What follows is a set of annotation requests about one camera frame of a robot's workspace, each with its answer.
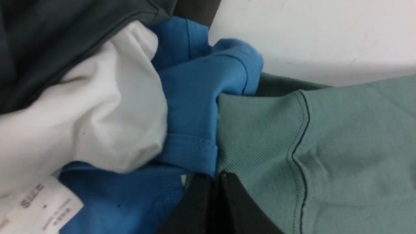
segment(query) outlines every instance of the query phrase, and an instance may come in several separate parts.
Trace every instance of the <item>black garment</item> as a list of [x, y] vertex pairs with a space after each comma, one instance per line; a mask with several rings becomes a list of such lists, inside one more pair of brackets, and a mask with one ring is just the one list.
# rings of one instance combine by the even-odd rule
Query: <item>black garment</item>
[[283, 234], [248, 195], [237, 175], [222, 172], [213, 188], [196, 175], [156, 234]]
[[211, 27], [220, 3], [221, 0], [178, 0], [173, 14]]
[[0, 114], [32, 104], [131, 21], [169, 19], [176, 0], [156, 1], [166, 9], [152, 0], [0, 0]]

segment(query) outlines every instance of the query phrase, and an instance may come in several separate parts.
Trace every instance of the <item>care label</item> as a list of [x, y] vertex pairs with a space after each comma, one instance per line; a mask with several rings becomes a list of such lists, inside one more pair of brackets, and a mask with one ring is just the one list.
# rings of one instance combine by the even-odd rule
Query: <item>care label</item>
[[53, 176], [19, 195], [18, 204], [6, 215], [0, 234], [9, 234], [4, 232], [7, 228], [18, 228], [19, 234], [56, 234], [84, 206]]

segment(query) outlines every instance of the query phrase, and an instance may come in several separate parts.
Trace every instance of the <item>pile of clothes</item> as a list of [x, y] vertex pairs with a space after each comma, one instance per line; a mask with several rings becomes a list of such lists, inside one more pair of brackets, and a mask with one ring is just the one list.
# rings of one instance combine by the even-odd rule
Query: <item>pile of clothes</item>
[[0, 234], [416, 231], [416, 77], [265, 74], [175, 6], [0, 1]]

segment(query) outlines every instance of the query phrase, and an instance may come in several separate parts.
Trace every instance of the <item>blue shirt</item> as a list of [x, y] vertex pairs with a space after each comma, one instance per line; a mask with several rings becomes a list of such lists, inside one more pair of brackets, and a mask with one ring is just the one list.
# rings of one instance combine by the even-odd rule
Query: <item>blue shirt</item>
[[183, 196], [180, 175], [214, 176], [221, 92], [253, 95], [263, 62], [247, 43], [208, 44], [208, 29], [172, 18], [151, 28], [159, 38], [152, 61], [168, 103], [168, 135], [149, 165], [128, 174], [83, 163], [64, 168], [60, 180], [84, 202], [61, 230], [74, 233], [154, 233]]

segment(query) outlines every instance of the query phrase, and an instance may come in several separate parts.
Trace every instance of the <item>white surface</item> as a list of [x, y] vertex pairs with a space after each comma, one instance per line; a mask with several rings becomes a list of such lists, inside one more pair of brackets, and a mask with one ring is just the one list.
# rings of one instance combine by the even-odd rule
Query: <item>white surface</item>
[[416, 74], [415, 0], [222, 0], [209, 36], [249, 42], [265, 72], [328, 85]]

